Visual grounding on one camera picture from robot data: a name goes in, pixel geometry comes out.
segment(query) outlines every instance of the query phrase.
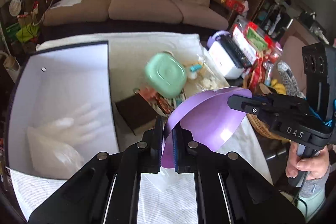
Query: metal bolt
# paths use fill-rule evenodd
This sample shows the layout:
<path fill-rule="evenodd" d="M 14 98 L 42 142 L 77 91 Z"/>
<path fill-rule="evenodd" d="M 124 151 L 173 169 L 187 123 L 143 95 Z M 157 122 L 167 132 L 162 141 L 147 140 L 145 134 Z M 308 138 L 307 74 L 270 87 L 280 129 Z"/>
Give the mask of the metal bolt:
<path fill-rule="evenodd" d="M 238 159 L 238 154 L 237 153 L 234 153 L 234 152 L 230 152 L 228 155 L 229 159 L 231 160 L 236 160 Z"/>
<path fill-rule="evenodd" d="M 138 148 L 146 148 L 147 147 L 147 143 L 146 142 L 138 142 L 136 146 Z"/>
<path fill-rule="evenodd" d="M 107 158 L 107 153 L 106 152 L 100 152 L 100 153 L 98 153 L 98 155 L 97 155 L 97 159 L 98 160 L 104 160 L 104 159 L 106 159 Z"/>
<path fill-rule="evenodd" d="M 189 146 L 190 148 L 196 148 L 196 147 L 198 147 L 198 143 L 192 141 L 192 142 L 189 142 L 189 143 L 188 143 L 188 146 Z"/>

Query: person's hand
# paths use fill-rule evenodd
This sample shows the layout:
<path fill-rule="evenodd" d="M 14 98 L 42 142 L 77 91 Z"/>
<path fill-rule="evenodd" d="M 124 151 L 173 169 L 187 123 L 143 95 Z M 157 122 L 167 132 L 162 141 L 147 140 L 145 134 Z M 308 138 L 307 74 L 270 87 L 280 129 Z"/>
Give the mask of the person's hand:
<path fill-rule="evenodd" d="M 289 150 L 286 175 L 287 177 L 295 178 L 298 170 L 310 171 L 307 180 L 320 179 L 323 177 L 329 168 L 329 152 L 327 147 L 320 151 L 320 154 L 314 158 L 302 159 L 296 154 L 298 144 L 291 142 Z"/>

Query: white container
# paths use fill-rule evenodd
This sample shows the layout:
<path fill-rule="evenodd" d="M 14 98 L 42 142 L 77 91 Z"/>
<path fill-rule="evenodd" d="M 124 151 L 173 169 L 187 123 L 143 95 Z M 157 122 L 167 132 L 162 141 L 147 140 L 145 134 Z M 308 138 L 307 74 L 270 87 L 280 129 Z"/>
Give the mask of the white container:
<path fill-rule="evenodd" d="M 107 41 L 50 48 L 29 57 L 8 109 L 5 147 L 9 168 L 38 176 L 31 161 L 27 127 L 37 128 L 63 118 L 87 103 L 107 106 L 107 115 L 95 118 L 104 130 L 90 142 L 74 148 L 85 163 L 101 151 L 119 152 L 108 63 Z"/>

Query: white tissue box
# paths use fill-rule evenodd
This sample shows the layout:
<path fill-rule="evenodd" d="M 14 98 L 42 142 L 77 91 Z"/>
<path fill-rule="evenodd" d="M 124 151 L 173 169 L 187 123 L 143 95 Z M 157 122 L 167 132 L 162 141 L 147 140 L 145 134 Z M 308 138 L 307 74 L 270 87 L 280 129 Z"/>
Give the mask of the white tissue box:
<path fill-rule="evenodd" d="M 38 128 L 90 105 L 104 107 L 95 138 L 74 148 L 87 163 L 98 152 L 118 153 L 112 115 L 108 42 L 50 48 L 31 55 L 22 68 L 9 103 L 5 130 L 6 163 L 10 169 L 41 176 L 32 164 L 27 128 Z"/>

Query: mint green bowl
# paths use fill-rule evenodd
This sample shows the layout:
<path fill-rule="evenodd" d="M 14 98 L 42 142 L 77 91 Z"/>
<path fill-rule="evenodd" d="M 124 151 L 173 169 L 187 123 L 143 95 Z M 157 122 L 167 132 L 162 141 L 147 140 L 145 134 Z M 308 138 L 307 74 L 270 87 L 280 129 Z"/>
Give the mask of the mint green bowl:
<path fill-rule="evenodd" d="M 170 54 L 154 55 L 145 66 L 148 84 L 165 98 L 178 96 L 187 81 L 185 68 Z"/>

